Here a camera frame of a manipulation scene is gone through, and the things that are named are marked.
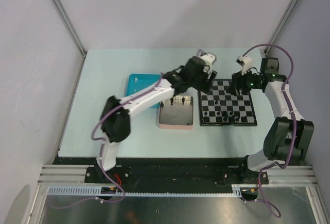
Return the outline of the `pink plastic tray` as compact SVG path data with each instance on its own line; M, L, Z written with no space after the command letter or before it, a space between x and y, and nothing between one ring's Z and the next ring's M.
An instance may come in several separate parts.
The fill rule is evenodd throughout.
M169 130L192 130L194 124L194 99L189 95L176 95L173 98L185 97L184 105L159 105L158 126Z

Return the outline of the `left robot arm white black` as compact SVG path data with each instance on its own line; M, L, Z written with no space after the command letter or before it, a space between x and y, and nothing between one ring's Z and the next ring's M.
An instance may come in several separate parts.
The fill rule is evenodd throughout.
M109 97L91 134L92 140L101 142L96 158L96 177L104 183L113 179L118 150L121 142L131 133L133 116L185 93L189 88L207 93L217 75L212 68L216 59L216 55L202 52L191 57L184 66L162 74L157 82L132 95L122 99Z

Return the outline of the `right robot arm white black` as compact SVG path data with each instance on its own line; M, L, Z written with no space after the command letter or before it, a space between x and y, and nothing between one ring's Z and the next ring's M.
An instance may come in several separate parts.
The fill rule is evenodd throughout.
M239 180L251 183L256 172L264 172L273 166L284 169L290 164L301 163L306 157L315 126L297 110L289 91L288 78L279 73L277 58L263 58L256 73L252 72L250 56L239 56L236 62L241 70L232 74L227 93L239 97L252 89L260 89L268 98L274 115L263 148L246 156L243 167L238 170Z

